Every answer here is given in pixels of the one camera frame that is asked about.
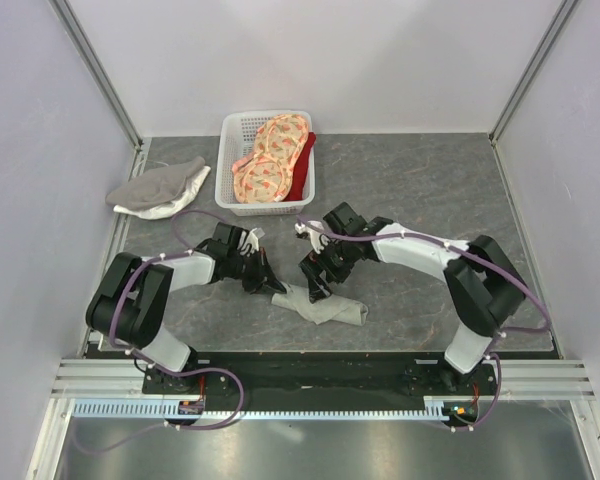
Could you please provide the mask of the grey-green cloth napkin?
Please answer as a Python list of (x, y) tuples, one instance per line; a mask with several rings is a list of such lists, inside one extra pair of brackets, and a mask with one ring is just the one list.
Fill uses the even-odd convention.
[(293, 284), (285, 284), (285, 288), (285, 293), (275, 293), (272, 296), (271, 304), (296, 312), (304, 320), (315, 325), (334, 321), (362, 326), (366, 322), (369, 309), (359, 301), (332, 295), (311, 303), (307, 288)]

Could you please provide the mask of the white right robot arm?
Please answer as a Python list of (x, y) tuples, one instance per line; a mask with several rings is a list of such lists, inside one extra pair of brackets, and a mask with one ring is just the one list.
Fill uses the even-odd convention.
[(473, 241), (430, 236), (385, 217), (367, 221), (346, 202), (321, 221), (297, 221), (295, 231), (311, 243), (300, 262), (311, 303), (329, 298), (330, 285), (344, 282), (365, 260), (407, 267), (446, 285), (460, 321), (437, 371), (440, 386), (449, 393), (461, 393), (473, 383), (473, 370), (497, 331), (526, 299), (524, 281), (489, 236)]

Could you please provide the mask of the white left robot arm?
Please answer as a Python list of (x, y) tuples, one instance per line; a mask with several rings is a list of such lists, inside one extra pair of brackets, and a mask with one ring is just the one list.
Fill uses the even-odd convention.
[(111, 346), (165, 370), (165, 382), (176, 392), (191, 392), (200, 378), (197, 352), (163, 325), (169, 296), (226, 279), (239, 281), (248, 294), (285, 294), (260, 245), (262, 236), (259, 228), (220, 222), (210, 238), (182, 253), (117, 254), (86, 309), (86, 325)]

